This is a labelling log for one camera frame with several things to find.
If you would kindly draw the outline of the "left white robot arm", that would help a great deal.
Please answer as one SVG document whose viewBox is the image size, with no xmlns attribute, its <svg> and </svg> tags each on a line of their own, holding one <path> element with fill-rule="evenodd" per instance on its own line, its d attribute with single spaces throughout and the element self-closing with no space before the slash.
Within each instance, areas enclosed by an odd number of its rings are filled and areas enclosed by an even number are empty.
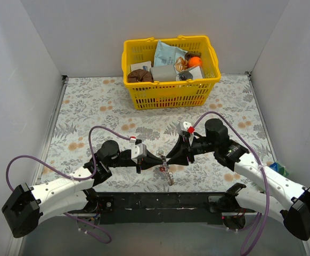
<svg viewBox="0 0 310 256">
<path fill-rule="evenodd" d="M 93 188 L 112 176 L 110 168 L 135 167 L 140 173 L 161 164 L 162 159 L 140 142 L 121 151 L 117 142 L 108 140 L 70 178 L 61 177 L 33 187 L 18 185 L 2 207 L 2 213 L 13 237 L 20 238 L 54 216 L 77 210 L 93 213 L 103 208 L 105 205 L 97 201 Z"/>
</svg>

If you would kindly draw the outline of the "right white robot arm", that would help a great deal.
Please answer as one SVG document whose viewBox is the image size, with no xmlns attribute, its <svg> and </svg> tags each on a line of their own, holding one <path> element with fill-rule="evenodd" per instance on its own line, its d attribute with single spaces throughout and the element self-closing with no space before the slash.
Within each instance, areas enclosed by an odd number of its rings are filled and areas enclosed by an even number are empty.
<svg viewBox="0 0 310 256">
<path fill-rule="evenodd" d="M 225 199 L 232 211 L 241 208 L 268 216 L 282 223 L 296 238 L 310 239 L 310 187 L 295 183 L 268 166 L 260 165 L 246 147 L 230 139 L 228 129 L 220 119 L 205 122 L 205 135 L 198 135 L 189 122 L 177 125 L 178 141 L 168 153 L 169 165 L 187 166 L 196 155 L 213 153 L 224 167 L 242 175 L 263 188 L 261 194 L 245 185 L 234 186 L 235 193 Z"/>
</svg>

